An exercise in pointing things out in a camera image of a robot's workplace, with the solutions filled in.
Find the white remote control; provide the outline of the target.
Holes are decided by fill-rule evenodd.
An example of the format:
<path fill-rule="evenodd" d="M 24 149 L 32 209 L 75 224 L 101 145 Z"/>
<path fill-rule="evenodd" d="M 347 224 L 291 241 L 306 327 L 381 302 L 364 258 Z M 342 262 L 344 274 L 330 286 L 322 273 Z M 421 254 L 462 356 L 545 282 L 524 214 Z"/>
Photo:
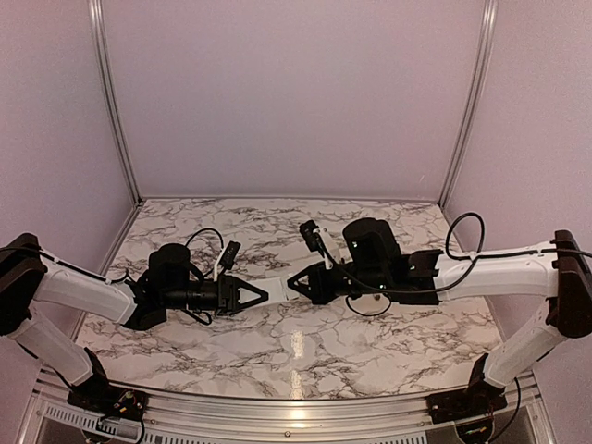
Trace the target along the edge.
<path fill-rule="evenodd" d="M 253 285 L 268 294 L 268 298 L 263 302 L 263 305 L 288 302 L 298 296 L 297 293 L 288 287 L 285 277 L 258 279 Z"/>

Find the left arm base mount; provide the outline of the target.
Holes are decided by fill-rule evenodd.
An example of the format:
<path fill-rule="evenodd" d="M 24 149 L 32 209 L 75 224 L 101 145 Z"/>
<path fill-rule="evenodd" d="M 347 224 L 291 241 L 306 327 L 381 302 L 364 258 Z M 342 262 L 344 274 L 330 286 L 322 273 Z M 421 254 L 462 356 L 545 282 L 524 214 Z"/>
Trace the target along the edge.
<path fill-rule="evenodd" d="M 104 419 L 123 418 L 140 422 L 148 396 L 144 391 L 114 386 L 108 379 L 98 357 L 88 348 L 91 376 L 78 385 L 68 384 L 68 403 L 84 410 L 100 413 Z"/>

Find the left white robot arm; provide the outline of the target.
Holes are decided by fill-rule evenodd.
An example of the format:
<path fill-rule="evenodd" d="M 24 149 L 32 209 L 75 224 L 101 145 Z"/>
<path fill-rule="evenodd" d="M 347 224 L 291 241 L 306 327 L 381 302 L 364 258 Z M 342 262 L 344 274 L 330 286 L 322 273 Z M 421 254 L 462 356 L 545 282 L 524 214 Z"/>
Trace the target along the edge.
<path fill-rule="evenodd" d="M 98 412 L 117 403 L 117 392 L 95 357 L 43 314 L 48 302 L 99 315 L 127 329 L 146 331 L 170 310 L 235 314 L 267 302 L 266 290 L 219 272 L 208 278 L 188 247 L 169 243 L 150 254 L 138 280 L 109 279 L 45 252 L 24 233 L 1 250 L 1 333 L 57 371 Z"/>

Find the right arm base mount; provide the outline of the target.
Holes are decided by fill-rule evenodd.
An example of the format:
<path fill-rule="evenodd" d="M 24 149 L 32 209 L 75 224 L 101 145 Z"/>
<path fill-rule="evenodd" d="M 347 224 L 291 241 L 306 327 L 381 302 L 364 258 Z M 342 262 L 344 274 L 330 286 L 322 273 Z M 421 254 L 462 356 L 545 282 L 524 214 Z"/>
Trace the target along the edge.
<path fill-rule="evenodd" d="M 485 380 L 487 357 L 485 353 L 475 362 L 465 388 L 426 397 L 427 409 L 434 424 L 493 413 L 507 407 L 505 389 L 494 387 Z"/>

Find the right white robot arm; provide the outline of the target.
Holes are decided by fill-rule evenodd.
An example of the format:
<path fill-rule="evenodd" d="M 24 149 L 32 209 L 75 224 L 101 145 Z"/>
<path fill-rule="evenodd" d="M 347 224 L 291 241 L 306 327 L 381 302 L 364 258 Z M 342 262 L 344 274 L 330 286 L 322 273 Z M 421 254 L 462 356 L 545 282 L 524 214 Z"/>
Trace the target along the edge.
<path fill-rule="evenodd" d="M 308 221 L 300 226 L 308 249 L 322 261 L 289 278 L 288 286 L 314 304 L 338 297 L 382 294 L 391 302 L 438 305 L 480 296 L 543 298 L 536 313 L 509 339 L 480 359 L 458 405 L 477 414 L 534 362 L 567 339 L 591 333 L 591 270 L 587 253 L 568 230 L 523 249 L 455 255 L 450 250 L 401 252 L 389 223 L 365 217 L 342 231 L 351 260 L 345 262 L 326 232 Z"/>

